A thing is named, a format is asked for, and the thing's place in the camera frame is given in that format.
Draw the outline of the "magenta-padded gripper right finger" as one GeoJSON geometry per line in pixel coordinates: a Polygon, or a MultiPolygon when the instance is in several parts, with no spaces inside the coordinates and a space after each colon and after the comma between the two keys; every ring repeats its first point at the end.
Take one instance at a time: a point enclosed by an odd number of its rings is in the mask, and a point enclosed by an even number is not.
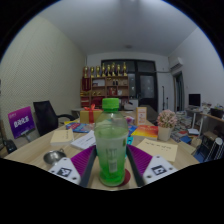
{"type": "Polygon", "coordinates": [[[133,145],[126,146],[126,154],[138,187],[177,172],[177,169],[162,156],[152,156],[133,145]]]}

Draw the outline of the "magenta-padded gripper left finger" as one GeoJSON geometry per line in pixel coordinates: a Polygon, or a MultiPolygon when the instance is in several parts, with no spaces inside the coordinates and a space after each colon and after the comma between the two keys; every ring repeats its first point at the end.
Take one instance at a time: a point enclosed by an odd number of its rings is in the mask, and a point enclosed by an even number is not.
{"type": "Polygon", "coordinates": [[[96,156],[96,146],[93,145],[72,158],[63,157],[49,170],[49,173],[81,187],[87,187],[96,156]]]}

